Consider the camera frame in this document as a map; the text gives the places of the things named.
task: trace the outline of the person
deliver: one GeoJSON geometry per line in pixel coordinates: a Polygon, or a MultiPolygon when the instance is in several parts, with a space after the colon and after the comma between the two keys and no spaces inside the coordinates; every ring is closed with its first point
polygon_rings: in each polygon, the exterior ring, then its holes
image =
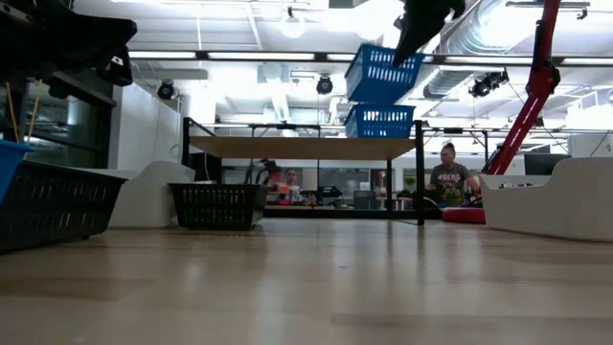
{"type": "Polygon", "coordinates": [[[294,169],[285,170],[285,182],[278,184],[279,192],[278,200],[294,203],[303,201],[300,192],[302,191],[298,182],[298,174],[294,169]]]}
{"type": "Polygon", "coordinates": [[[448,143],[441,149],[442,163],[432,170],[430,175],[430,184],[427,189],[436,191],[441,196],[448,189],[456,189],[465,194],[465,182],[473,193],[479,190],[479,184],[474,177],[470,175],[468,169],[462,164],[455,162],[456,149],[453,144],[448,143]]]}
{"type": "Polygon", "coordinates": [[[297,181],[297,177],[298,174],[296,174],[296,171],[289,168],[287,170],[285,170],[285,184],[290,187],[290,186],[295,186],[296,185],[296,181],[297,181]]]}

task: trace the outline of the speaker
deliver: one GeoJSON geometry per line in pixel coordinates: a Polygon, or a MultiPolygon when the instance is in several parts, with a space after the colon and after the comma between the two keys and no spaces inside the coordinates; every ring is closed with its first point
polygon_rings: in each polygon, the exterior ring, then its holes
{"type": "Polygon", "coordinates": [[[163,80],[162,85],[157,89],[157,97],[165,101],[174,100],[177,96],[176,89],[172,80],[163,80]]]}
{"type": "Polygon", "coordinates": [[[332,92],[333,86],[329,76],[321,76],[317,82],[317,93],[320,95],[328,95],[328,93],[332,92]]]}

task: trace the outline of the wooden stick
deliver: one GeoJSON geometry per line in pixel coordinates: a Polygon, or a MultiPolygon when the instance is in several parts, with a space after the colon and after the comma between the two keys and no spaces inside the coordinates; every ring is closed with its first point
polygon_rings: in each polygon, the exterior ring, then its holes
{"type": "Polygon", "coordinates": [[[15,121],[15,111],[12,108],[11,84],[8,81],[7,81],[7,94],[9,96],[9,112],[11,113],[12,131],[15,133],[15,141],[19,143],[20,140],[19,140],[19,132],[17,131],[17,122],[15,121]]]}
{"type": "MultiPolygon", "coordinates": [[[[32,132],[34,131],[34,122],[36,122],[36,113],[38,112],[38,105],[40,102],[40,84],[42,80],[38,80],[38,85],[36,86],[36,100],[34,101],[34,110],[32,111],[32,119],[30,120],[30,129],[28,130],[28,141],[26,144],[30,144],[30,139],[32,139],[32,132]]],[[[23,159],[28,159],[28,153],[24,154],[23,159]]]]}

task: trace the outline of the man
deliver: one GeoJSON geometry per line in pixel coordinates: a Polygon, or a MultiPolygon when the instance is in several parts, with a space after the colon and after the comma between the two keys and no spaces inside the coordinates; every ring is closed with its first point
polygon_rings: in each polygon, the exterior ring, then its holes
{"type": "Polygon", "coordinates": [[[285,200],[289,203],[301,201],[301,188],[296,183],[298,182],[298,174],[295,170],[289,168],[285,170],[285,183],[279,186],[279,191],[286,192],[285,200]]]}

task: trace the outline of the gray t-shirt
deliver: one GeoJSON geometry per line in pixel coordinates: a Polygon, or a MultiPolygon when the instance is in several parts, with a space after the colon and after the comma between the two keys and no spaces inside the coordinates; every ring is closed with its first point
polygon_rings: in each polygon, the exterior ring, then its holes
{"type": "Polygon", "coordinates": [[[440,164],[432,170],[430,184],[437,187],[437,191],[444,192],[446,189],[464,191],[464,181],[470,177],[470,172],[462,164],[454,163],[451,169],[440,164]]]}

